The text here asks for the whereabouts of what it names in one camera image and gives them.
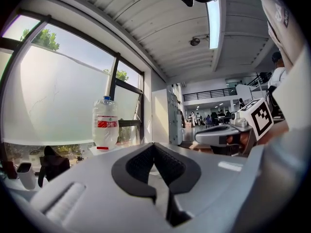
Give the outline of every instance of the ceiling fixture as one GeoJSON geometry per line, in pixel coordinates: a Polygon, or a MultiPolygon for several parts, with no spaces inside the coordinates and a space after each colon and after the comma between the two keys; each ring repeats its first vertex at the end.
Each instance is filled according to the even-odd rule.
{"type": "Polygon", "coordinates": [[[218,48],[220,35],[220,8],[219,0],[207,3],[209,22],[209,49],[218,48]]]}
{"type": "Polygon", "coordinates": [[[190,44],[191,46],[198,46],[200,44],[201,40],[199,38],[193,38],[191,41],[190,41],[190,44]]]}

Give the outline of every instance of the green foliage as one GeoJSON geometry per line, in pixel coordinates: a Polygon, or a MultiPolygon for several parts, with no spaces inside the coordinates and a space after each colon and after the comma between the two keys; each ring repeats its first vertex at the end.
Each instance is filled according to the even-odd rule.
{"type": "MultiPolygon", "coordinates": [[[[28,33],[29,29],[25,29],[23,31],[23,36],[20,38],[20,40],[22,41],[28,33]]],[[[56,43],[55,40],[56,40],[55,33],[51,33],[49,29],[43,29],[40,31],[40,33],[36,35],[32,43],[49,48],[51,50],[58,50],[59,43],[56,43]]]]}
{"type": "MultiPolygon", "coordinates": [[[[110,71],[108,69],[105,69],[104,71],[110,74],[110,71]]],[[[117,70],[116,77],[117,79],[122,80],[122,81],[128,80],[127,72],[123,70],[121,71],[117,70]]]]}

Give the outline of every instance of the balcony railing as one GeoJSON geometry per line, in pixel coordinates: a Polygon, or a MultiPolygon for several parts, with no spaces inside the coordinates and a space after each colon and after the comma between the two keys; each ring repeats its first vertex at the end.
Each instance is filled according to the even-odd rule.
{"type": "Polygon", "coordinates": [[[258,85],[258,81],[260,82],[260,84],[266,83],[266,82],[269,81],[271,76],[272,76],[271,72],[267,73],[266,77],[264,77],[264,78],[262,78],[261,76],[258,76],[253,81],[251,81],[248,85],[250,85],[250,86],[257,86],[258,85]]]}
{"type": "Polygon", "coordinates": [[[234,96],[234,95],[237,95],[237,90],[235,88],[227,88],[227,89],[219,89],[219,90],[184,94],[184,101],[211,99],[211,98],[234,96]]]}

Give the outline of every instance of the plastic water bottle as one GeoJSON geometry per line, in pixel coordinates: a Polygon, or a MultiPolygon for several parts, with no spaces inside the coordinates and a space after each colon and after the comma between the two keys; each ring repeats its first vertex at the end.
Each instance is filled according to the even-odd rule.
{"type": "Polygon", "coordinates": [[[118,106],[109,96],[98,100],[93,106],[93,140],[98,150],[111,150],[119,136],[118,106]]]}

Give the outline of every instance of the window frame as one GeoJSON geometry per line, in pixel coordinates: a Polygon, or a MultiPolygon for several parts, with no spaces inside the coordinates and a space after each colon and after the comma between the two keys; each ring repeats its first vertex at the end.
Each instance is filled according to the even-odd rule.
{"type": "MultiPolygon", "coordinates": [[[[99,42],[98,40],[94,39],[93,37],[87,35],[86,33],[66,24],[61,21],[58,21],[54,18],[52,18],[51,15],[42,15],[39,13],[27,11],[27,10],[18,10],[15,17],[11,18],[10,22],[7,24],[8,27],[11,25],[12,22],[18,17],[18,16],[27,16],[34,19],[38,19],[39,22],[30,30],[30,32],[26,35],[26,37],[22,41],[17,41],[5,37],[0,37],[0,48],[1,49],[7,49],[10,51],[13,51],[12,56],[10,60],[8,61],[4,71],[3,75],[0,80],[0,104],[2,105],[3,99],[4,99],[4,91],[5,87],[8,81],[8,78],[10,76],[10,73],[12,69],[14,68],[15,64],[18,63],[21,58],[24,56],[24,54],[27,51],[27,47],[31,44],[32,40],[35,38],[35,36],[42,30],[44,27],[48,24],[51,24],[53,26],[56,26],[58,28],[61,28],[63,30],[66,30],[84,40],[87,42],[97,46],[98,48],[102,49],[103,51],[109,53],[114,57],[114,62],[111,69],[111,75],[109,76],[108,81],[108,94],[111,97],[111,100],[114,100],[115,96],[115,89],[116,86],[120,86],[124,89],[127,89],[129,91],[135,92],[139,94],[139,102],[140,102],[140,120],[119,120],[119,127],[129,127],[129,126],[139,126],[139,141],[142,142],[144,140],[144,72],[140,71],[136,66],[134,66],[132,63],[124,59],[120,53],[113,51],[105,44],[99,42]],[[126,64],[129,68],[134,70],[136,73],[140,75],[140,89],[117,79],[117,70],[118,70],[118,63],[119,61],[126,64]]],[[[2,106],[0,107],[0,117],[2,117],[2,106]]],[[[2,135],[2,123],[0,125],[0,135],[2,135]]],[[[0,160],[7,161],[7,153],[5,151],[5,144],[2,142],[0,143],[0,160]]]]}

